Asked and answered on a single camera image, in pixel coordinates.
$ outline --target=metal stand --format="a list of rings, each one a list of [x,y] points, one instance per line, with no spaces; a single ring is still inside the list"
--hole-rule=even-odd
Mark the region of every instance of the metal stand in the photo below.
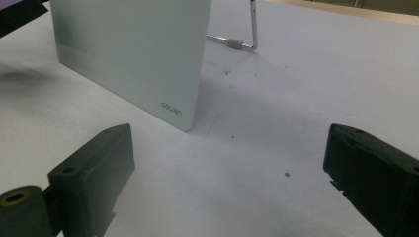
[[[250,16],[252,18],[253,45],[245,44],[243,43],[243,41],[240,41],[237,39],[226,39],[226,38],[216,37],[212,35],[207,35],[207,40],[220,43],[220,44],[226,45],[228,47],[231,47],[237,50],[254,51],[258,47],[258,29],[257,29],[257,22],[256,22],[256,0],[250,0]]]

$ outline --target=bolt hole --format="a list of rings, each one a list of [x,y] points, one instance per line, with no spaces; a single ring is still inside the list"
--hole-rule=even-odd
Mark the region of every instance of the bolt hole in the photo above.
[[[70,173],[73,173],[73,172],[74,172],[73,167],[67,167],[62,171],[62,173],[64,173],[64,174],[70,174]]]
[[[18,193],[18,194],[12,195],[10,197],[7,197],[6,202],[7,203],[16,202],[16,201],[22,199],[24,196],[25,196],[24,194]]]

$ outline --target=frosted glass panel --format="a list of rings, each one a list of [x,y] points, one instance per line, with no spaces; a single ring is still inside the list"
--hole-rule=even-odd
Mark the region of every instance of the frosted glass panel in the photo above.
[[[210,0],[51,0],[59,60],[182,130],[192,126]]]

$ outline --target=table surface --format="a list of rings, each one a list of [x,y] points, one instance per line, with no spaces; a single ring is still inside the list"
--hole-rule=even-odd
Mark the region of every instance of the table surface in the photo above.
[[[380,236],[322,171],[328,129],[419,157],[418,26],[258,2],[255,53],[207,42],[185,133],[61,65],[50,13],[0,39],[0,191],[129,122],[136,170],[106,236]],[[248,41],[243,1],[209,33]]]

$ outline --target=dark object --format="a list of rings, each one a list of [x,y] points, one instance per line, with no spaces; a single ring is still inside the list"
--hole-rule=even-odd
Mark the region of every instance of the dark object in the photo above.
[[[134,167],[129,124],[102,131],[49,172],[0,196],[0,237],[104,236]]]
[[[332,124],[323,169],[383,236],[419,236],[419,161],[364,131]]]
[[[48,11],[39,0],[23,0],[0,9],[0,38]]]

